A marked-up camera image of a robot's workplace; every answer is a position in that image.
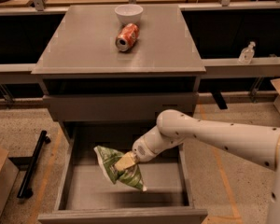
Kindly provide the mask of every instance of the red can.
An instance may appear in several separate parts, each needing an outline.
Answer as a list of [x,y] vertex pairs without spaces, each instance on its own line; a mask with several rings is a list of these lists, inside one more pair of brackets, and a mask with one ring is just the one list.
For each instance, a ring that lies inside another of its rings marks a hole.
[[116,37],[115,44],[120,51],[131,49],[139,36],[139,28],[133,23],[127,24]]

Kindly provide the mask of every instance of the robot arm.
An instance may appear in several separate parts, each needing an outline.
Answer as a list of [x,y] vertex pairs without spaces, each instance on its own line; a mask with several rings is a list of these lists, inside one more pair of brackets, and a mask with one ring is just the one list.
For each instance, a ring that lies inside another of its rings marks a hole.
[[133,144],[138,161],[150,161],[194,137],[276,171],[268,224],[280,224],[280,128],[194,119],[175,110],[159,114],[157,125]]

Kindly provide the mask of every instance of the concrete floor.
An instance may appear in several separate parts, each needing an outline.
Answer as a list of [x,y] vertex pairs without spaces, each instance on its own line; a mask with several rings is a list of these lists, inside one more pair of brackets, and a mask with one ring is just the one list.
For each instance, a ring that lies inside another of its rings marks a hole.
[[[197,105],[194,117],[280,127],[280,116],[272,102],[232,103],[227,110],[220,110],[216,104]],[[35,224],[39,223],[39,213],[52,212],[68,143],[47,109],[0,106],[0,146],[9,150],[9,157],[31,156],[41,130],[48,131],[51,143],[41,151],[31,184],[34,196],[25,201],[17,199],[24,177],[24,172],[19,172],[1,224]],[[265,223],[272,171],[195,139],[188,139],[185,147],[195,207],[209,213],[203,224]]]

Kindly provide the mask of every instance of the white bowl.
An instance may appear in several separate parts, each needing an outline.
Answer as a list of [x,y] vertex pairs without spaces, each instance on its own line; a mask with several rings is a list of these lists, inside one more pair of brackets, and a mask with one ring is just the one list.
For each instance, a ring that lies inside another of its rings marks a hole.
[[115,13],[123,25],[138,23],[143,13],[143,8],[137,4],[120,5],[115,8]]

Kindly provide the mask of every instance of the spray bottle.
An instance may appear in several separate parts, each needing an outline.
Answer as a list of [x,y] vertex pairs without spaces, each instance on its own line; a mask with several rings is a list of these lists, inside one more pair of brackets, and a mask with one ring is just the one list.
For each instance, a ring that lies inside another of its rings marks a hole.
[[254,57],[254,47],[256,46],[254,41],[251,41],[249,46],[247,48],[244,48],[241,52],[241,55],[239,57],[239,63],[242,64],[250,64],[252,61],[252,58]]

